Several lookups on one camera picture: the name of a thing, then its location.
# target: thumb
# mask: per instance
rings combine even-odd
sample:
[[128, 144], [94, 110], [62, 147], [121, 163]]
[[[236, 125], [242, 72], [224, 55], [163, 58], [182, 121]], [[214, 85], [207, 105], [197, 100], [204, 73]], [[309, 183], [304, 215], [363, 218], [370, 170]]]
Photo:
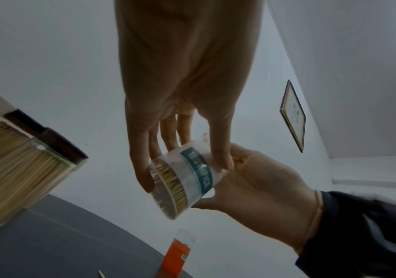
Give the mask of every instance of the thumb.
[[209, 120], [210, 149], [216, 163], [227, 170], [233, 169], [235, 164], [230, 155], [230, 131], [233, 113], [225, 118]]
[[215, 197], [202, 198], [198, 200], [198, 202], [196, 202], [192, 207], [199, 209], [217, 210]]

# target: finger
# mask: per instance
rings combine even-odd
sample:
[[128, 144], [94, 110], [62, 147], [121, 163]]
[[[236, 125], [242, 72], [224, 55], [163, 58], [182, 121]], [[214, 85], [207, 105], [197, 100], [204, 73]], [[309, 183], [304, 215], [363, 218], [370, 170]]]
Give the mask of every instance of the finger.
[[230, 131], [233, 113], [217, 121], [209, 121], [210, 149], [213, 158], [224, 169], [233, 169], [234, 163], [230, 155]]
[[239, 146], [238, 144], [232, 143], [230, 146], [230, 155], [238, 160], [245, 160], [249, 155], [252, 154], [252, 150]]
[[149, 132], [149, 156], [151, 159], [157, 158], [161, 155], [160, 145], [158, 144], [159, 126], [160, 125], [157, 122]]
[[161, 138], [165, 142], [167, 151], [171, 151], [178, 148], [178, 142], [176, 140], [176, 118], [175, 114], [167, 117], [160, 122]]
[[192, 207], [199, 209], [218, 210], [216, 206], [216, 200], [214, 197], [200, 199]]
[[125, 108], [126, 125], [129, 140], [129, 156], [134, 167], [135, 176], [143, 187], [150, 193], [154, 190], [154, 181], [149, 171], [149, 132], [140, 129], [141, 125], [136, 124], [129, 108]]
[[192, 129], [192, 115], [178, 115], [178, 136], [180, 138], [180, 143], [182, 145], [189, 143], [191, 139], [191, 129]]

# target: dark table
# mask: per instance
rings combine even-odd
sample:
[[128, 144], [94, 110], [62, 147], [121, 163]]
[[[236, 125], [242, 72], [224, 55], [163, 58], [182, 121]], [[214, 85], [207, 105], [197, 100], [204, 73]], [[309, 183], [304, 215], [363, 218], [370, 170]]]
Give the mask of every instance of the dark table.
[[106, 278], [172, 277], [162, 261], [132, 234], [52, 195], [0, 228], [1, 278], [97, 278], [98, 270]]

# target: blue label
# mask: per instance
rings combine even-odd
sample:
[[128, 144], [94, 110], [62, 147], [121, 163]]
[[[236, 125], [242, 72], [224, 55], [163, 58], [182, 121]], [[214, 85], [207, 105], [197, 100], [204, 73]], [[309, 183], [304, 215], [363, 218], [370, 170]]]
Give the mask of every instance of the blue label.
[[206, 194], [210, 189], [212, 189], [213, 179], [212, 172], [210, 171], [207, 162], [204, 160], [204, 157], [193, 147], [182, 151], [180, 154], [186, 159], [190, 167], [197, 174], [198, 181], [201, 186], [201, 194]]

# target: picture frame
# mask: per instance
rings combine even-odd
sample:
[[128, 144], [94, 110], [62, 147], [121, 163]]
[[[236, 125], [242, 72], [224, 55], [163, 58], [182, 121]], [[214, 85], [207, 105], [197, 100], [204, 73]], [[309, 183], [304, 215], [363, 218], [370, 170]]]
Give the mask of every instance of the picture frame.
[[299, 97], [297, 97], [296, 91], [294, 90], [293, 84], [289, 79], [286, 83], [282, 104], [280, 105], [280, 113], [302, 153], [305, 145], [307, 117], [300, 104]]

